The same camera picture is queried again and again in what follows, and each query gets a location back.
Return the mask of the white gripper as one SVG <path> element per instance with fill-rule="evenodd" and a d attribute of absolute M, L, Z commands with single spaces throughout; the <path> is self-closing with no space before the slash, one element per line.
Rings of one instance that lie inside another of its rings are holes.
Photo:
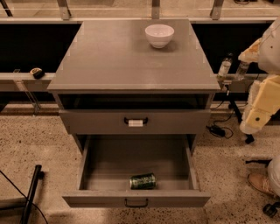
<path fill-rule="evenodd" d="M 261 39 L 257 39 L 238 56 L 238 60 L 252 63 L 259 59 Z M 269 75 L 263 81 L 254 80 L 248 91 L 247 105 L 241 117 L 240 130 L 245 134 L 260 131 L 280 109 L 280 76 Z"/>

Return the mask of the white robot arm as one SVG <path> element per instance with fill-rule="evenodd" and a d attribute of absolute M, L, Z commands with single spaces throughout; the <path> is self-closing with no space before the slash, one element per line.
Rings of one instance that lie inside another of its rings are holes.
<path fill-rule="evenodd" d="M 253 82 L 241 117 L 240 130 L 254 134 L 280 109 L 280 17 L 238 56 L 238 60 L 255 62 L 268 74 L 263 81 Z"/>

